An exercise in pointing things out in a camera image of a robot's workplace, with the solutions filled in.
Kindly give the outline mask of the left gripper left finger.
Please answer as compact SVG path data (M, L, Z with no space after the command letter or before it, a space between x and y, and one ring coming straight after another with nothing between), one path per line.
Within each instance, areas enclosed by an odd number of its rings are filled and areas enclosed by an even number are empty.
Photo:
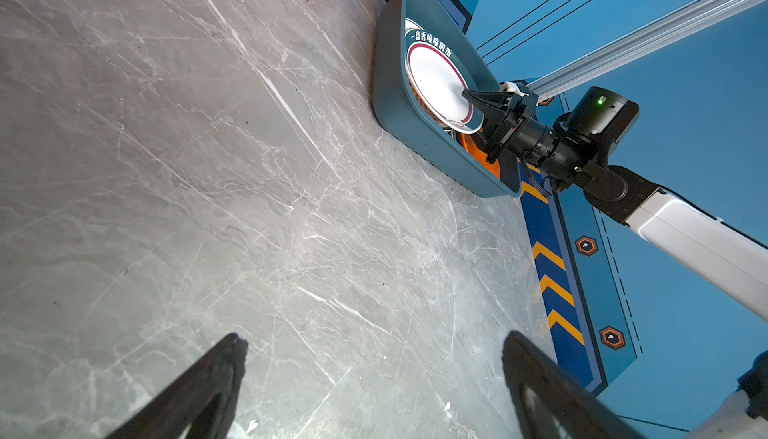
M225 438L245 375L248 342L224 336L111 438Z

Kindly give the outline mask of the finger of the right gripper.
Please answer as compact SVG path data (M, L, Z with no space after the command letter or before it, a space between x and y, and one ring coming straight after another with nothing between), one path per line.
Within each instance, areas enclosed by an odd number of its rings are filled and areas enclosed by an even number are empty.
M462 96L488 117L506 117L522 98L522 95L515 91L487 92L470 89L464 89Z

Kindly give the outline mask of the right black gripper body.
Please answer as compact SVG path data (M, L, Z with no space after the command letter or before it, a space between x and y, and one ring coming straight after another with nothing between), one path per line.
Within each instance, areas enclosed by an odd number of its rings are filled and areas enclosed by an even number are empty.
M639 116L639 105L592 87L570 112L547 125L537 120L538 95L522 86L506 117L484 115L480 149L493 163L505 152L548 175L561 192L576 184L589 193L626 193L627 180L609 168L610 155Z

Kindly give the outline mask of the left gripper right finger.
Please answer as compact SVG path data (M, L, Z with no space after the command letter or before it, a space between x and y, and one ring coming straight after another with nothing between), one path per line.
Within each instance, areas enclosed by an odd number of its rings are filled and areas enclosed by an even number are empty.
M519 331L502 351L503 371L525 438L639 438Z

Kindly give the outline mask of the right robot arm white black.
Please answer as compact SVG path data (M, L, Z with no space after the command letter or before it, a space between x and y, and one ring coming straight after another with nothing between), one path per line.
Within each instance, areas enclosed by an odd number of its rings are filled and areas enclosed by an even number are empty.
M484 117L482 151L489 163L514 154L539 169L549 191L580 188L587 201L760 318L767 316L767 248L630 169L609 162L639 117L637 103L592 87L553 125L536 118L538 96L508 84L496 92L466 89L463 97Z

